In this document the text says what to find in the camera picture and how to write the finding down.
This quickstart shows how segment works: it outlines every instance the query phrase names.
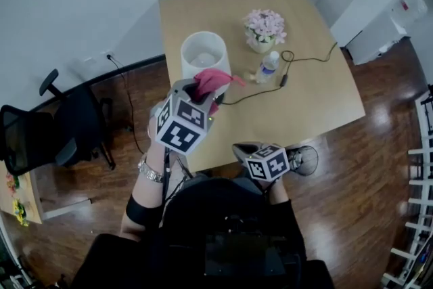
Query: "plastic bottle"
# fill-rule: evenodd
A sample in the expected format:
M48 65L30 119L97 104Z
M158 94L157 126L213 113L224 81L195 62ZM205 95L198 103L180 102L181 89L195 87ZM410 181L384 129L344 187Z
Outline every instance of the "plastic bottle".
M279 53L272 51L263 58L256 72L256 82L265 83L269 81L272 75L277 71L279 63Z

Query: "small table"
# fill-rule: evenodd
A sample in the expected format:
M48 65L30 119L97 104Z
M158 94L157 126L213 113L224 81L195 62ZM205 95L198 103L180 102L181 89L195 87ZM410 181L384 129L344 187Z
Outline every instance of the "small table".
M161 29L170 83L182 79L181 45L193 32L208 30L220 35L227 46L232 74L243 77L256 70L263 54L246 44L243 18L253 9L272 9L286 20L286 43L295 59L324 59L335 43L310 0L160 0ZM278 86L286 65L280 62L275 80L265 85L232 84L225 94L233 102L257 91ZM187 157L191 171L236 161L231 145L261 141L289 146L316 137L365 116L352 74L336 47L326 63L294 62L287 85L279 91L220 107L208 136Z
M44 220L64 215L72 210L77 210L84 206L90 206L90 199L77 202L65 207L57 208L51 211L44 211L39 197L38 187L36 185L36 176L34 172L26 173L20 176L19 180L22 187L19 188L13 197L7 187L7 169L4 162L0 162L0 209L11 215L14 214L14 198L19 198L24 204L27 212L27 220L34 223L42 224Z

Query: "power cord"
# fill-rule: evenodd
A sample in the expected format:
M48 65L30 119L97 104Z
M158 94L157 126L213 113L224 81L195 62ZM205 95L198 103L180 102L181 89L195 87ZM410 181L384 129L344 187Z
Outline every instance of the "power cord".
M292 51L290 51L289 49L282 51L281 52L281 59L283 61L285 61L286 63L288 63L287 65L287 69L286 69L286 73L283 75L283 78L281 79L281 82L279 83L279 86L275 89L270 89L268 91L259 91L258 93L252 94L252 95L248 95L246 97L242 97L241 99L237 100L236 102L223 102L222 105L236 105L242 101L244 101L245 99L248 99L250 97L255 97L256 95L260 95L260 94L265 94L265 93L270 93L273 91L279 91L281 88L283 88L288 80L288 73L289 73L289 69L290 69L290 65L292 65L292 62L301 62L304 60L317 60L318 62L328 62L331 59L331 53L334 50L334 47L337 45L337 43L334 43L331 47L331 49L329 50L329 52L327 53L325 59L319 59L319 58L300 58L300 59L295 59L295 53L293 53Z
M133 126L133 135L134 135L134 141L135 141L135 145L137 146L137 149L139 150L139 152L141 154L144 154L144 152L141 150L140 145L138 144L137 141L137 136L135 134L135 123L134 123L134 105L133 105L133 101L131 100L131 94L129 93L129 88L128 88L128 84L127 84L127 80L125 79L125 77L123 76L123 73L120 71L119 66L116 64L116 62L118 62L119 64L123 65L122 63L120 63L118 60L116 60L116 62L114 61L114 57L111 54L107 55L107 59L109 61L111 61L111 63L113 63L117 70L119 71L122 79L123 79L123 84L124 84L124 88L127 91L127 95L128 95L128 100L129 100L129 105L131 105L131 122L132 122L132 126Z

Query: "flower pot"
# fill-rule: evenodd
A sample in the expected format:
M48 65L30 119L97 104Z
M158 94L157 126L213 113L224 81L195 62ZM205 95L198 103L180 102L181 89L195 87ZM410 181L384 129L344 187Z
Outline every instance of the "flower pot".
M249 46L257 53L268 52L268 50L270 50L275 44L275 37L271 39L268 43L266 43L257 40L251 30L247 29L246 35L249 37L249 39L247 40L247 44L249 44Z

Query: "chair backrest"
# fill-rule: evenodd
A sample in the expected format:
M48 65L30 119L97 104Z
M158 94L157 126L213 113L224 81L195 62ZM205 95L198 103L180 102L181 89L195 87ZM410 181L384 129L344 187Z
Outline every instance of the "chair backrest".
M0 159L12 175L53 162L58 148L53 117L9 105L0 110Z

